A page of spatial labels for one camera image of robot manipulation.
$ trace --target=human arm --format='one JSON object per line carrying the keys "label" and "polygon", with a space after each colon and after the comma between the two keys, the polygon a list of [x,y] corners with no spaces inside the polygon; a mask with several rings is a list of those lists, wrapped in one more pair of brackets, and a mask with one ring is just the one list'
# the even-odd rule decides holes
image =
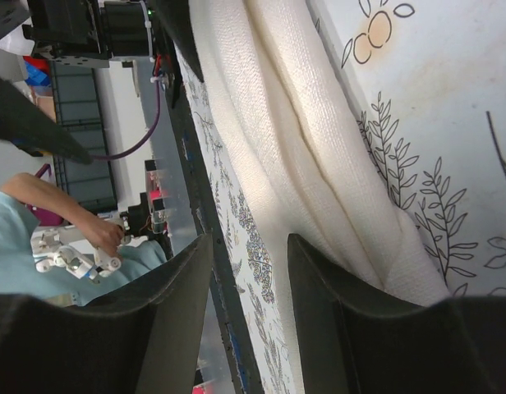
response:
{"label": "human arm", "polygon": [[74,224],[95,247],[111,256],[123,238],[123,230],[82,208],[71,196],[36,176],[21,173],[5,183],[1,192],[23,203],[46,209]]}

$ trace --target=white towel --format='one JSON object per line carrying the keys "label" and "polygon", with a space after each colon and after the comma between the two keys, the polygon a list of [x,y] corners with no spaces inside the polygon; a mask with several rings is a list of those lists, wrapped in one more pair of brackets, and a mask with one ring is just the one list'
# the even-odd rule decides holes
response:
{"label": "white towel", "polygon": [[296,232],[371,285],[419,305],[448,295],[387,196],[304,0],[190,0],[214,123],[273,261],[303,392],[288,280]]}

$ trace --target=person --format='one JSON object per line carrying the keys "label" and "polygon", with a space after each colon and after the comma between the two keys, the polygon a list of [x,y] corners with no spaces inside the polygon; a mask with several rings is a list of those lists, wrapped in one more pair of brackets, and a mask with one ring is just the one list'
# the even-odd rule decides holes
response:
{"label": "person", "polygon": [[[30,246],[39,221],[26,204],[47,209],[74,224],[92,246],[119,256],[120,269],[109,277],[101,277],[99,283],[78,279],[63,268],[39,273]],[[144,241],[136,248],[118,248],[123,237],[118,225],[83,209],[56,186],[30,174],[15,175],[0,188],[0,293],[24,293],[57,305],[65,304],[61,306],[82,306],[166,261],[158,242]]]}

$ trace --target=teal clothing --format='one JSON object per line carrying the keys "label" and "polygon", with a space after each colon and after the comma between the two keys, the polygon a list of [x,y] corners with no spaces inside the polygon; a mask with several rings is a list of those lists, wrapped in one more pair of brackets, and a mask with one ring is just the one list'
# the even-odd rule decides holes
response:
{"label": "teal clothing", "polygon": [[38,219],[25,205],[0,191],[0,293],[23,293],[46,300],[71,294],[77,305],[116,290],[166,261],[157,242],[121,247],[122,267],[98,284],[78,279],[63,268],[36,271],[30,238]]}

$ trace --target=floor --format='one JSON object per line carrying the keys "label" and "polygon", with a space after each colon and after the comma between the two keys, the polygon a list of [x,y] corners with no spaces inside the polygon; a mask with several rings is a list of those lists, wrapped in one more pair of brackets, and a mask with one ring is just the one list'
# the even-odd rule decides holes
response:
{"label": "floor", "polygon": [[[144,110],[145,122],[152,124],[156,113],[155,87],[147,81],[150,78],[152,65],[149,62],[137,63],[140,99]],[[161,170],[165,170],[168,181],[163,182],[162,189],[173,196],[175,209],[168,218],[169,233],[172,248],[175,253],[184,249],[198,235],[194,215],[187,193],[182,164],[177,149],[177,142],[173,134],[173,127],[169,117],[166,100],[161,100],[161,115],[155,133],[151,137],[151,149],[154,159]],[[205,382],[210,382],[212,393],[228,394],[236,392],[232,383],[221,328],[214,305],[214,297],[209,292],[205,311],[204,331],[200,343],[199,366]]]}

